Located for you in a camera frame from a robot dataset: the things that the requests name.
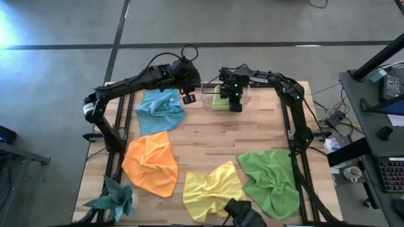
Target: wooden table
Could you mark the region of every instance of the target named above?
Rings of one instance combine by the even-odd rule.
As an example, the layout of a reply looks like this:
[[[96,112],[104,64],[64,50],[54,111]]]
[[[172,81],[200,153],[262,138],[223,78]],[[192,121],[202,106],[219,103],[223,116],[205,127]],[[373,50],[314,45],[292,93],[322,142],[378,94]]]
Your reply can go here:
[[[305,88],[305,98],[314,111],[308,82],[301,81],[299,83]],[[134,107],[140,105],[144,92],[136,92]],[[169,131],[172,152],[179,167],[179,179],[173,195],[168,198],[161,198],[134,186],[134,191],[140,200],[139,206],[135,210],[135,216],[127,217],[122,215],[118,224],[201,224],[191,219],[182,203],[182,191],[187,171],[210,173],[220,165],[232,161],[241,182],[245,184],[248,181],[248,176],[242,172],[237,162],[237,157],[240,154],[267,149],[288,149],[280,99],[273,88],[251,88],[251,101],[247,105],[243,105],[242,113],[208,111],[206,104],[201,100],[200,90],[196,90],[195,95],[197,99],[196,103],[182,106],[186,109],[184,120],[175,129]],[[115,121],[117,106],[118,99],[112,100],[105,112],[105,117],[111,125]],[[317,131],[318,127],[313,116],[306,106],[304,107],[308,126],[313,131]],[[126,117],[125,108],[127,108],[127,103],[124,105],[121,125],[123,125],[123,120]],[[128,136],[129,141],[135,140],[140,136],[138,119],[135,112],[132,113]],[[103,142],[92,143],[88,155],[102,149],[104,146]],[[321,150],[324,149],[320,142],[313,142],[311,146]],[[340,206],[326,157],[310,149],[307,151],[307,156],[314,190],[331,213],[342,220]],[[108,152],[103,151],[87,161],[74,210],[73,221],[79,220],[87,212],[88,208],[82,206],[84,203],[100,195],[107,157]],[[129,180],[123,174],[121,184],[124,185],[127,182]],[[307,195],[305,196],[305,201],[309,219],[312,220],[310,202]],[[280,222],[270,219],[254,202],[252,204],[253,209],[260,212],[268,226],[282,226],[283,223],[301,223],[299,212],[296,212],[295,215],[284,222]],[[215,215],[211,215],[207,219],[208,224],[221,225],[223,221],[224,218],[217,218]],[[230,219],[227,224],[232,224],[232,220]]]

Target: keyboard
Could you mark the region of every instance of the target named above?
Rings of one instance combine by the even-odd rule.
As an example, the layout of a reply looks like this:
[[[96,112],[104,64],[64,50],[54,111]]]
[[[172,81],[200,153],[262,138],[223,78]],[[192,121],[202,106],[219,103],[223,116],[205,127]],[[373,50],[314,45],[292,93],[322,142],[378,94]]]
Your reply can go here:
[[[404,193],[404,158],[378,158],[382,189],[388,193]]]

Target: gray floor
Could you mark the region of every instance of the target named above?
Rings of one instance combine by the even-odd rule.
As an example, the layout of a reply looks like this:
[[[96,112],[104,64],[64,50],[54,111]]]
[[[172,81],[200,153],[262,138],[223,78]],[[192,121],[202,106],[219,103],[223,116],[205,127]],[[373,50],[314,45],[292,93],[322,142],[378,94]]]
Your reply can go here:
[[[298,0],[132,0],[121,43],[392,40],[403,30],[393,0],[329,1],[326,9],[314,9]],[[123,2],[0,0],[0,45],[112,44]],[[339,72],[359,67],[382,48],[200,48],[195,65],[208,80],[221,66],[245,62],[253,69],[308,80],[314,92],[337,83]],[[179,53],[120,50],[111,80],[134,76],[163,51]],[[0,125],[18,132],[18,146],[52,157],[49,166],[31,166],[32,179],[19,195],[13,226],[71,221],[88,148],[81,135],[92,128],[83,118],[81,101],[102,84],[109,57],[109,49],[0,50]],[[400,52],[391,61],[403,57]],[[155,63],[172,61],[161,57]],[[340,89],[314,99],[328,106]],[[348,116],[356,122],[352,112]],[[349,131],[345,126],[340,130]],[[361,185],[336,190],[345,221],[385,226],[380,210],[362,207]]]

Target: teal sticky note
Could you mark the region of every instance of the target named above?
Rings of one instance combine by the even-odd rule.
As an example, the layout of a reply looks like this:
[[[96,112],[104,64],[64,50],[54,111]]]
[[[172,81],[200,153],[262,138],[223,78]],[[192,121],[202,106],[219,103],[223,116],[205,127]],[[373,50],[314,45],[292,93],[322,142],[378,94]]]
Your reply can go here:
[[[376,83],[385,75],[387,75],[387,72],[384,69],[379,69],[375,74],[373,74],[373,76],[371,76],[370,81]]]

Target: yellow cloth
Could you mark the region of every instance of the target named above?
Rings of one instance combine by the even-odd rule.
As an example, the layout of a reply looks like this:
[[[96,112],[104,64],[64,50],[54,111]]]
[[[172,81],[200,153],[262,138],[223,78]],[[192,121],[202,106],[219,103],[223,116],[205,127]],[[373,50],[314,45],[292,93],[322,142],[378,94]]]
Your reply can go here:
[[[167,131],[132,141],[122,168],[138,187],[161,197],[171,196],[178,179],[178,167],[171,153]]]
[[[195,221],[205,222],[209,213],[227,217],[224,207],[231,198],[247,199],[231,161],[219,166],[209,175],[187,172],[182,199]]]

